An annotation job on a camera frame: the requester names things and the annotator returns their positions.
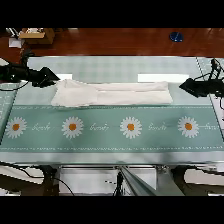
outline folded white towel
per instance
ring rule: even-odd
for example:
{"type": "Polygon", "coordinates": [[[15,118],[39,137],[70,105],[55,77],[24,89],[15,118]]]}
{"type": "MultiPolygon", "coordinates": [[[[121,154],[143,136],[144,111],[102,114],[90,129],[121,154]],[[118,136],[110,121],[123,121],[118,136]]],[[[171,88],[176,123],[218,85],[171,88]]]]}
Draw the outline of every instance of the folded white towel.
{"type": "Polygon", "coordinates": [[[75,80],[57,83],[52,106],[170,104],[168,83],[86,84],[75,80]]]}

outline daisy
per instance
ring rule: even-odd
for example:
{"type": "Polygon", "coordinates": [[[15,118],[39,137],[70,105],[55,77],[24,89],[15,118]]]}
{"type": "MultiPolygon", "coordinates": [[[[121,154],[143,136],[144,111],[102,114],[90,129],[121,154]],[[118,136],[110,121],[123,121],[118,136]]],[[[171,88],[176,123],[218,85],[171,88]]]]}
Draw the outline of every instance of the daisy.
{"type": "Polygon", "coordinates": [[[190,117],[182,117],[178,121],[178,130],[182,131],[182,135],[185,135],[185,137],[195,137],[199,133],[199,127],[197,122],[194,120],[194,118],[190,117]]]}
{"type": "Polygon", "coordinates": [[[82,134],[83,122],[78,117],[69,117],[63,122],[62,127],[62,131],[64,132],[64,135],[66,135],[66,138],[69,137],[71,139],[82,134]]]}
{"type": "Polygon", "coordinates": [[[14,117],[6,126],[6,135],[8,138],[17,138],[26,130],[26,121],[22,117],[14,117]]]}
{"type": "Polygon", "coordinates": [[[123,131],[123,135],[126,135],[126,138],[130,139],[139,136],[142,130],[140,121],[134,117],[126,117],[126,119],[123,119],[120,127],[120,131],[123,131]]]}

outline cardboard box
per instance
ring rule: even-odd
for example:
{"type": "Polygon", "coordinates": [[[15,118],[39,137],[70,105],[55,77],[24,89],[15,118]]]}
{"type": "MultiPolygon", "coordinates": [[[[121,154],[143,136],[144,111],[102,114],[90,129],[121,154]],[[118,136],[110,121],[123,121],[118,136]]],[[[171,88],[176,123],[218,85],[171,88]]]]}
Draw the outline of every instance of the cardboard box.
{"type": "Polygon", "coordinates": [[[25,39],[27,44],[52,44],[54,40],[54,30],[52,28],[44,28],[43,33],[26,33],[28,28],[23,28],[19,38],[25,39]]]}

